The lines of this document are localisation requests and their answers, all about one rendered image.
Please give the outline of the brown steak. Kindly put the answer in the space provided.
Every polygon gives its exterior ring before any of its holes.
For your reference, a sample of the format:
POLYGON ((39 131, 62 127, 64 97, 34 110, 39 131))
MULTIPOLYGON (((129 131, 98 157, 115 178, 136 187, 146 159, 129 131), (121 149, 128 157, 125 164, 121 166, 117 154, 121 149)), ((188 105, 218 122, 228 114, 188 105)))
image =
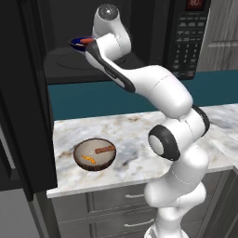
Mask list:
POLYGON ((115 150, 114 146, 108 146, 108 147, 103 147, 103 148, 97 148, 95 150, 96 154, 103 153, 103 152, 112 152, 115 150))

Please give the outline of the orange carrot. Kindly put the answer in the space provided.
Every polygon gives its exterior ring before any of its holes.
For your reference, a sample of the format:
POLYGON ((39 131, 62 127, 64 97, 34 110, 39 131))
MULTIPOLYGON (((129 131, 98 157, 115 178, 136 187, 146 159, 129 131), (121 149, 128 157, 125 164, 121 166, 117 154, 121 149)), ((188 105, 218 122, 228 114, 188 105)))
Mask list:
POLYGON ((81 154, 81 157, 82 157, 84 160, 89 161, 89 162, 90 162, 91 164, 93 164, 93 165, 96 163, 95 159, 92 158, 92 157, 90 157, 90 156, 85 156, 85 155, 82 155, 82 154, 81 154))

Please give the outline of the brown bowl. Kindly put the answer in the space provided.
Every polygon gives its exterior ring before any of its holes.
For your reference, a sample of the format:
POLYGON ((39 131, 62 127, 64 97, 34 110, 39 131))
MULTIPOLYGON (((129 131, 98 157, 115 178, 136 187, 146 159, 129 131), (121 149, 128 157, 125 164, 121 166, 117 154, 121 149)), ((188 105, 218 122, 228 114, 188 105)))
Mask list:
POLYGON ((116 148, 112 152, 103 152, 96 154, 97 148, 114 146, 107 139, 85 139, 74 147, 73 159, 84 170, 97 172, 108 168, 116 157, 116 148), (82 155, 90 156, 95 159, 96 163, 93 165, 89 161, 84 160, 82 155))

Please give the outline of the blue bowl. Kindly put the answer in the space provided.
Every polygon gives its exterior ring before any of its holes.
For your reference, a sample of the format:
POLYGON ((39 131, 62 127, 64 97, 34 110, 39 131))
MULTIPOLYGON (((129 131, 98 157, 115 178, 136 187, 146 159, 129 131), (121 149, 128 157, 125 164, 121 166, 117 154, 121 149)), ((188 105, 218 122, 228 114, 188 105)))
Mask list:
POLYGON ((81 39, 85 39, 85 38, 93 38, 93 37, 91 37, 91 36, 81 36, 81 37, 76 37, 76 38, 74 38, 74 39, 71 39, 70 41, 69 41, 69 44, 70 44, 70 46, 73 48, 73 49, 75 49, 75 50, 77 50, 77 51, 83 51, 83 52, 85 52, 86 51, 86 47, 87 47, 87 45, 89 44, 83 44, 83 43, 81 43, 80 41, 81 41, 81 39))

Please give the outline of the black microwave oven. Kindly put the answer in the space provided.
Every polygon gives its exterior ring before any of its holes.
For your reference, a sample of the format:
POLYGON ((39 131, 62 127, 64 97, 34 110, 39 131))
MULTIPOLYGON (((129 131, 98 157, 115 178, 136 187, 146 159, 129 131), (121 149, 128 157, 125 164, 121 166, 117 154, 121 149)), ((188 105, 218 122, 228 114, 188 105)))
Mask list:
POLYGON ((119 66, 159 64, 180 72, 180 80, 195 76, 211 0, 39 0, 50 85, 107 79, 69 44, 91 35, 96 10, 103 4, 117 6, 132 40, 132 52, 117 61, 119 66))

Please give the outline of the black microwave door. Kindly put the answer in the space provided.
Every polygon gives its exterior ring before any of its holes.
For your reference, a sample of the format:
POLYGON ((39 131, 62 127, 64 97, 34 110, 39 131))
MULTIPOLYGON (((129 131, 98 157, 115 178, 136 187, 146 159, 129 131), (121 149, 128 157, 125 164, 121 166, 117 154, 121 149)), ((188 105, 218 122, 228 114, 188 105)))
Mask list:
POLYGON ((0 0, 0 127, 14 164, 0 142, 0 170, 28 201, 57 186, 45 56, 39 0, 0 0))

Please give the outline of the grey drawer front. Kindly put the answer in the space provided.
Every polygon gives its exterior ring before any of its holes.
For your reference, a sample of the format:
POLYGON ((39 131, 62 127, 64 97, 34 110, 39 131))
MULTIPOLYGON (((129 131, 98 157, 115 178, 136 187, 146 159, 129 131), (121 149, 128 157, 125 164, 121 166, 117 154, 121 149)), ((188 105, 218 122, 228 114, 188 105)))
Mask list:
POLYGON ((99 221, 95 224, 95 238, 112 238, 116 235, 128 235, 137 231, 146 231, 151 225, 126 228, 124 224, 135 224, 155 219, 157 210, 149 209, 144 211, 135 211, 122 215, 117 218, 99 221))
POLYGON ((145 203, 144 197, 137 199, 127 199, 126 194, 144 194, 144 184, 131 185, 126 187, 114 188, 93 192, 95 211, 115 209, 129 205, 140 205, 145 203))

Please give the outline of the narrow grey cabinet front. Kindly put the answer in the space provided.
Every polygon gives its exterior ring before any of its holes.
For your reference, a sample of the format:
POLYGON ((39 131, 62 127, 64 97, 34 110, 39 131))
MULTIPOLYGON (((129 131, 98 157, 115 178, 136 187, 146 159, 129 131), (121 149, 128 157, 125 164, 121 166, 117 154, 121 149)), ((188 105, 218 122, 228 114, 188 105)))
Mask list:
POLYGON ((52 199, 61 238, 90 238, 84 218, 88 215, 86 196, 75 194, 52 199))

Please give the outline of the dark grey cabinet side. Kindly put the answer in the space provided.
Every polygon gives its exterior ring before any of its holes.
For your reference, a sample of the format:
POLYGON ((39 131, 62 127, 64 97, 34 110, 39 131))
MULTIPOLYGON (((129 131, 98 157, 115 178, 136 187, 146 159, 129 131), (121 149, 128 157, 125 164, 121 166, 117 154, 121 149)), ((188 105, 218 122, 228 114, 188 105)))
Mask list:
POLYGON ((238 173, 223 171, 196 238, 238 238, 238 173))

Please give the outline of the grey wall cupboard door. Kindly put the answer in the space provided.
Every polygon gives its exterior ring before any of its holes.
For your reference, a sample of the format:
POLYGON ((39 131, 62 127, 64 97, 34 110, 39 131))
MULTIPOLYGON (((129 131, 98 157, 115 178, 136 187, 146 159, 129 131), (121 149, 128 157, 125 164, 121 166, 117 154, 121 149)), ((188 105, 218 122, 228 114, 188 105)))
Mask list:
POLYGON ((238 70, 238 0, 211 0, 198 72, 238 70))

